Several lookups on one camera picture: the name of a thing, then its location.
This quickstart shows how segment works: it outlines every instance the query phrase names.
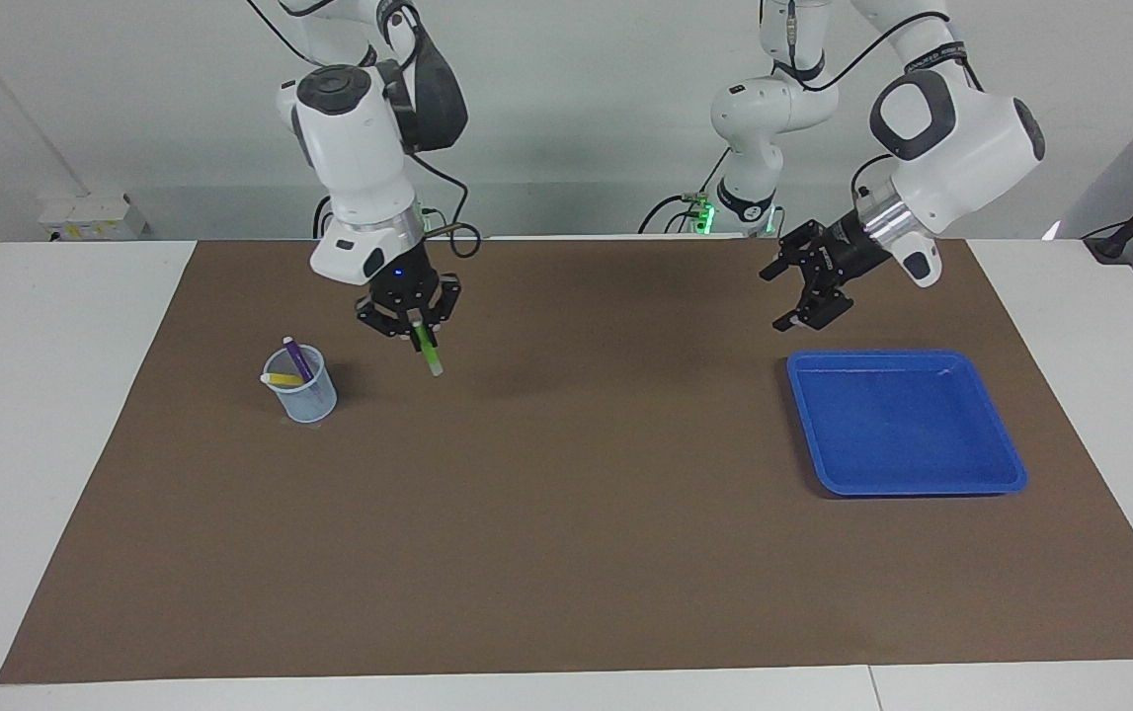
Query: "green marker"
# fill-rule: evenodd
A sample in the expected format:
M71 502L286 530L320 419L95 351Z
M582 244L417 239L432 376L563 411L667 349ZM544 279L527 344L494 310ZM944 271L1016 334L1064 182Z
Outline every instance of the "green marker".
M417 341L420 341L420 354L426 357L426 365L429 366L429 372L435 378L443 375L443 363L438 361L438 351L435 350L435 344L429 342L429 333L426 332L426 325L421 324L420 320L412 324L414 332L417 332Z

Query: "blue plastic tray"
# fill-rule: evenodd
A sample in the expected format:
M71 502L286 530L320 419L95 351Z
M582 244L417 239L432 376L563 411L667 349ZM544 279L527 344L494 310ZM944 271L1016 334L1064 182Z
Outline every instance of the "blue plastic tray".
M952 351L803 351L790 383L816 476L842 496L1012 494L1028 474Z

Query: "white power box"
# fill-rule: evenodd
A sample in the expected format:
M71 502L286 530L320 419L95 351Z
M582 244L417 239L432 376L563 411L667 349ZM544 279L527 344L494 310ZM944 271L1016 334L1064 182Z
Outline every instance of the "white power box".
M122 197L49 199L39 216L49 242L74 240L140 239L150 224L136 206Z

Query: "marker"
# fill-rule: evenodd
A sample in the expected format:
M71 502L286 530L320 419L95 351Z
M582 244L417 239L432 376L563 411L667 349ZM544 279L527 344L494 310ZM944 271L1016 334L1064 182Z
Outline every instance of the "marker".
M263 384L273 384L276 387L300 387L307 384L304 378L287 374L263 374L258 380Z
M295 337L286 336L282 342L286 344L286 351L289 352L289 359L295 361L295 368L298 368L299 376L304 377L304 383L312 383L316 376L313 376L313 370L308 368L307 359L304 359L304 351L295 343Z
M416 320L412 324L412 329L417 332L417 341L420 341L420 354L426 357L429 374L435 378L443 375L443 363L438 360L438 351L435 350L435 344L429 342L429 334L426 333L425 325L420 320Z

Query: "yellow marker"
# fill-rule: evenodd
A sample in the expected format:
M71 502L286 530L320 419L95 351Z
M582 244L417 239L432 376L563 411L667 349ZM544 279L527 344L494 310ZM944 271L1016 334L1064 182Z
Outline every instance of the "yellow marker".
M258 380L263 384L273 384L276 387L298 387L301 384L307 384L304 378L284 374L263 374Z

